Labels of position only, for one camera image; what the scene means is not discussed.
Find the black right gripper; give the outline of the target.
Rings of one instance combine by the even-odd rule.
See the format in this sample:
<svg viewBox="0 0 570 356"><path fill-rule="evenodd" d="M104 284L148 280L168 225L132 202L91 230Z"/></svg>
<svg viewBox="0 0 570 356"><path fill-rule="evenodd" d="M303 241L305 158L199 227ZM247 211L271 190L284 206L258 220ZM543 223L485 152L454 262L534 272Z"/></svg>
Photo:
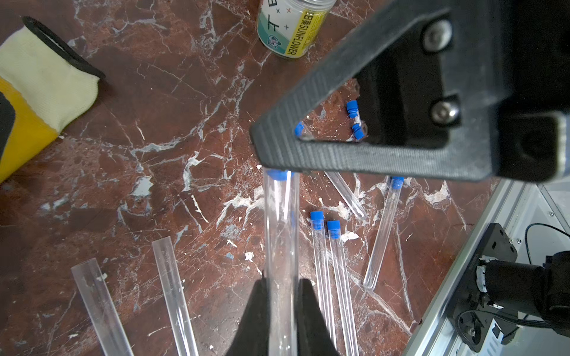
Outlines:
<svg viewBox="0 0 570 356"><path fill-rule="evenodd" d="M395 1L356 39L366 172L569 174L567 1Z"/></svg>

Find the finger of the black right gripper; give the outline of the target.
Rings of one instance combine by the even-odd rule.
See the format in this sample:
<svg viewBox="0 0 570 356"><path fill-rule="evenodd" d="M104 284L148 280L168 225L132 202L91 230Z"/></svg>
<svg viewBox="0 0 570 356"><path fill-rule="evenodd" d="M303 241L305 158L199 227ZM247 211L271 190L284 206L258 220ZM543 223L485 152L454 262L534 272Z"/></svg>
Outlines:
<svg viewBox="0 0 570 356"><path fill-rule="evenodd" d="M512 94L510 1L393 1L359 25L252 127L259 161L480 181L500 170L497 117ZM294 129L348 80L363 142L303 140Z"/></svg>

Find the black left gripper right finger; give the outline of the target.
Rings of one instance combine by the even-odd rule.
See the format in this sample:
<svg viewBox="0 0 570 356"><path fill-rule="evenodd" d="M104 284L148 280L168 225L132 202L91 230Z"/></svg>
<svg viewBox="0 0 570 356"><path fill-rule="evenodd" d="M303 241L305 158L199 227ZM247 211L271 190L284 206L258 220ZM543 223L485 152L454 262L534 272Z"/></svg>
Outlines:
<svg viewBox="0 0 570 356"><path fill-rule="evenodd" d="M312 283L304 278L298 283L296 321L298 355L339 356L329 336Z"/></svg>

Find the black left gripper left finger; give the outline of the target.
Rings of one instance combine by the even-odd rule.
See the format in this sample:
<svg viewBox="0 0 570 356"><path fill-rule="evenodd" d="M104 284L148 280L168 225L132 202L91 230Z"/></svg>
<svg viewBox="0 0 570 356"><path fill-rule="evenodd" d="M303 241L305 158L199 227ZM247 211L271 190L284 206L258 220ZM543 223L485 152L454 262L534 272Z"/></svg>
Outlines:
<svg viewBox="0 0 570 356"><path fill-rule="evenodd" d="M226 356L266 356L269 349L270 316L267 279L256 280Z"/></svg>

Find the test tube blue stopper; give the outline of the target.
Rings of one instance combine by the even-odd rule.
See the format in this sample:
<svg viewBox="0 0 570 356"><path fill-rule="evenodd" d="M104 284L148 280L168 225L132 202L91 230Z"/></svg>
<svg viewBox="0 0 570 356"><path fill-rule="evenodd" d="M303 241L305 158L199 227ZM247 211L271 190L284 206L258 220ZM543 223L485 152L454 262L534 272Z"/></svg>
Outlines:
<svg viewBox="0 0 570 356"><path fill-rule="evenodd" d="M298 123L297 126L295 127L295 136L303 140L315 139L313 134L307 128L305 128L303 122ZM335 171L326 171L325 174L329 179L329 181L334 186L334 188L338 191L341 198L347 204L351 212L359 220L365 221L367 219L367 215L362 204L359 202L356 195L353 194L353 192L350 190L349 185L347 185L347 182L344 180L341 174Z"/></svg>
<svg viewBox="0 0 570 356"><path fill-rule="evenodd" d="M376 240L370 255L365 278L363 280L364 288L371 292L377 285L404 180L405 178L403 177L393 177L390 181L390 186L384 202L384 211L381 215Z"/></svg>
<svg viewBox="0 0 570 356"><path fill-rule="evenodd" d="M299 179L300 175L292 171L264 169L270 355L298 354Z"/></svg>
<svg viewBox="0 0 570 356"><path fill-rule="evenodd" d="M336 347L333 301L330 284L330 268L327 261L324 213L311 212L313 251L316 266L317 293L319 306L333 345Z"/></svg>
<svg viewBox="0 0 570 356"><path fill-rule="evenodd" d="M152 248L178 354L198 356L172 240L170 237L155 240Z"/></svg>
<svg viewBox="0 0 570 356"><path fill-rule="evenodd" d="M327 230L333 256L333 269L346 355L359 355L353 304L350 294L350 278L347 272L344 244L341 240L341 223L338 220L330 220L327 222Z"/></svg>

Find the test tube blue stopper upright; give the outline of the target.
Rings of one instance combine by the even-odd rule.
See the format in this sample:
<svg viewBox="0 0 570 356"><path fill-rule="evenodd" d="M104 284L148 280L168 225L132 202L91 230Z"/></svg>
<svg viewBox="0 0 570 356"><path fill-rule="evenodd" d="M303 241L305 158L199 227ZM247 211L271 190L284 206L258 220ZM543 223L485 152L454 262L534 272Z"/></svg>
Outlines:
<svg viewBox="0 0 570 356"><path fill-rule="evenodd" d="M297 126L295 127L295 136L303 140L315 139L313 134L307 128L305 128L303 122L298 123ZM353 194L353 192L350 190L349 185L347 185L347 182L344 180L341 174L335 171L326 171L325 174L329 179L329 181L334 186L334 188L338 191L341 198L347 204L351 212L359 220L365 221L367 219L367 215L362 204L359 202L356 195Z"/></svg>

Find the green round tape tin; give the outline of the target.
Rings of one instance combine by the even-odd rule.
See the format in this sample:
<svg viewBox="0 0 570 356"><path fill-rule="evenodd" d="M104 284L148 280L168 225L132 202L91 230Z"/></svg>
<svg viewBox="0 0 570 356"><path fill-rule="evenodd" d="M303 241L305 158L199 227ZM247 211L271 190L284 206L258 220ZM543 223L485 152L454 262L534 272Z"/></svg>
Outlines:
<svg viewBox="0 0 570 356"><path fill-rule="evenodd" d="M263 0L258 38L273 53L299 59L314 43L334 4L335 0Z"/></svg>

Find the aluminium front rail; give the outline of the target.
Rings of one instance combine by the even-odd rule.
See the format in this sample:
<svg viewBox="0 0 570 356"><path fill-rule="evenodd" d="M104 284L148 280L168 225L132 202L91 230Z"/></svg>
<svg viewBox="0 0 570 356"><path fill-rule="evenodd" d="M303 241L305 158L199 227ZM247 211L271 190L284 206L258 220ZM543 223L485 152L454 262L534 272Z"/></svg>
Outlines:
<svg viewBox="0 0 570 356"><path fill-rule="evenodd" d="M569 353L569 180L503 180L407 355Z"/></svg>

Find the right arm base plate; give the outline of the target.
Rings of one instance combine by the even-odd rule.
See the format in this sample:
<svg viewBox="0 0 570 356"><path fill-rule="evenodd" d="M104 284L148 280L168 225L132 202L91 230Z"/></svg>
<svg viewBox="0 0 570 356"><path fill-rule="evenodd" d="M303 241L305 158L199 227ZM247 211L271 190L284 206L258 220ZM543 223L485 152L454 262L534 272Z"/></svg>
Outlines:
<svg viewBox="0 0 570 356"><path fill-rule="evenodd" d="M483 350L485 338L493 329L490 313L516 317L513 309L500 307L486 293L485 265L492 260L514 262L517 250L504 228L491 223L460 278L445 310L460 340L475 353Z"/></svg>

